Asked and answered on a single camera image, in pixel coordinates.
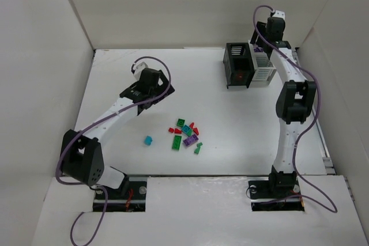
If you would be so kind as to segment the small green lego piece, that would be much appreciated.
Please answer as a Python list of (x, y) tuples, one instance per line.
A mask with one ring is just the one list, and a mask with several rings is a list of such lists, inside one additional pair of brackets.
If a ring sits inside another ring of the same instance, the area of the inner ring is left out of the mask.
[(200, 142), (200, 143), (197, 144), (197, 147), (194, 150), (194, 154), (199, 154), (200, 153), (200, 150), (201, 150), (201, 146), (202, 145), (203, 145), (202, 142)]

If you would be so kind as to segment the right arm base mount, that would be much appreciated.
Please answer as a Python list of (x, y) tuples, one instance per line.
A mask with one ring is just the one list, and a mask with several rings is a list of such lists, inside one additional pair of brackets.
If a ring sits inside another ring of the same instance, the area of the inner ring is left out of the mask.
[(252, 211), (305, 211), (298, 181), (272, 191), (267, 180), (250, 180), (246, 196)]

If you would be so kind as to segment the square green lego piece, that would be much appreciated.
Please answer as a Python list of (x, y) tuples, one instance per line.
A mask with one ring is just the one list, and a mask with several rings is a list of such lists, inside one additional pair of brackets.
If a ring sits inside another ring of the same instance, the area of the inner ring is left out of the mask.
[(177, 123), (176, 123), (176, 126), (182, 128), (184, 125), (185, 125), (185, 120), (179, 118)]

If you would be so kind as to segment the white slatted container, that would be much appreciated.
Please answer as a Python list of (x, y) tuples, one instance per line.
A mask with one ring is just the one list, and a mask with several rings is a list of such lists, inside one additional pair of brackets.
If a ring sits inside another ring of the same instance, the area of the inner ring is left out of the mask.
[(276, 68), (269, 60), (266, 53), (264, 52), (255, 53), (253, 51), (253, 45), (250, 42), (248, 43), (248, 45), (250, 48), (251, 58), (255, 70), (250, 87), (251, 88), (267, 87), (271, 83), (276, 73)]

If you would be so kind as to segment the small cyan lego block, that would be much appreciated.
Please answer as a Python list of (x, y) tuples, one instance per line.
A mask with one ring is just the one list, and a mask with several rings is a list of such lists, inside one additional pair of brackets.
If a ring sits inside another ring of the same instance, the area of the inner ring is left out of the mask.
[(153, 142), (153, 139), (151, 136), (146, 136), (146, 138), (144, 139), (144, 144), (147, 146), (150, 146)]

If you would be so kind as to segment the long green lego plate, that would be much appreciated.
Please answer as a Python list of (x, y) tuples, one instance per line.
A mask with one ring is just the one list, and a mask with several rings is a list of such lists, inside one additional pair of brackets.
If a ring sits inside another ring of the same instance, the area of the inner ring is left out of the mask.
[(175, 135), (172, 141), (172, 150), (179, 150), (180, 149), (180, 145), (181, 145), (181, 141), (182, 141), (182, 136), (181, 135)]

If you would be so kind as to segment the purple lego plate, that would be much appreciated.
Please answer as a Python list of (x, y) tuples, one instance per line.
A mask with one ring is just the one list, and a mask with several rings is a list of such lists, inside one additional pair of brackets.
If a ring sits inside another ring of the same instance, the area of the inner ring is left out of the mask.
[(198, 142), (198, 137), (196, 134), (193, 134), (189, 137), (187, 137), (186, 139), (183, 140), (183, 143), (185, 145), (185, 147), (189, 147), (193, 144), (195, 144), (196, 142)]

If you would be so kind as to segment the black slatted container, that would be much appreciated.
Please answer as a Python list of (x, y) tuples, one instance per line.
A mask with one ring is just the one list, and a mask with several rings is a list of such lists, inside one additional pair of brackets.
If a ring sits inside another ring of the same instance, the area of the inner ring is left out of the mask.
[[(223, 64), (227, 88), (230, 86), (245, 86), (249, 88), (255, 70), (248, 43), (227, 43), (225, 46)], [(235, 74), (237, 72), (245, 73), (244, 82), (239, 83), (235, 81)]]

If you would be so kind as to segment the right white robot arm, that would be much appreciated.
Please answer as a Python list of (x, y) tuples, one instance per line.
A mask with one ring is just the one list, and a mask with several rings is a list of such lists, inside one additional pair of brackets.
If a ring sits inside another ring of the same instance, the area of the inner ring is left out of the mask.
[(276, 114), (280, 123), (277, 155), (267, 180), (252, 180), (249, 184), (253, 200), (285, 198), (298, 184), (296, 170), (296, 141), (305, 127), (312, 111), (317, 91), (314, 81), (308, 81), (293, 60), (291, 46), (283, 40), (285, 20), (273, 15), (259, 31), (261, 23), (255, 25), (255, 33), (261, 46), (275, 66), (283, 87), (276, 102)]

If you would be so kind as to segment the purple paw print lego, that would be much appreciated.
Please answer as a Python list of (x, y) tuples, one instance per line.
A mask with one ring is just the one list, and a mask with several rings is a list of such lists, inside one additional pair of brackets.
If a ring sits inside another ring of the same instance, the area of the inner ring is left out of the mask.
[(260, 46), (256, 46), (256, 45), (254, 45), (254, 46), (253, 46), (253, 51), (254, 51), (255, 53), (263, 53), (263, 48), (262, 48), (262, 47), (260, 47)]

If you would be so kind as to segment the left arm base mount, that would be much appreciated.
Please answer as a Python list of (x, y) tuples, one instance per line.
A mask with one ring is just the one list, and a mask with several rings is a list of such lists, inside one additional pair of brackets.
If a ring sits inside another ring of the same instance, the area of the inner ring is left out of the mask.
[(106, 212), (135, 213), (145, 212), (147, 179), (131, 178), (122, 189), (107, 187), (108, 201)]

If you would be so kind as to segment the teal square lego piece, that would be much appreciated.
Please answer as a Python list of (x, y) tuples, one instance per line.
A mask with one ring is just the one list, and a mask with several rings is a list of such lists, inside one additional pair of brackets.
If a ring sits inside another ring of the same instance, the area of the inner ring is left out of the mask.
[(185, 135), (187, 135), (188, 137), (192, 135), (193, 130), (191, 127), (189, 127), (188, 125), (184, 125), (182, 127), (182, 133), (184, 133)]

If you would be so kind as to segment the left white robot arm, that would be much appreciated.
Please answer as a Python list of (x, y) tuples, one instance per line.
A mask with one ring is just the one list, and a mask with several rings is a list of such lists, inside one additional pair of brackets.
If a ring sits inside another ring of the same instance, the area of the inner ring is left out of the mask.
[(113, 105), (89, 126), (64, 134), (61, 156), (55, 172), (72, 177), (75, 185), (105, 186), (117, 190), (127, 176), (106, 166), (103, 148), (124, 124), (139, 116), (171, 93), (171, 73), (145, 67), (137, 80), (123, 90)]

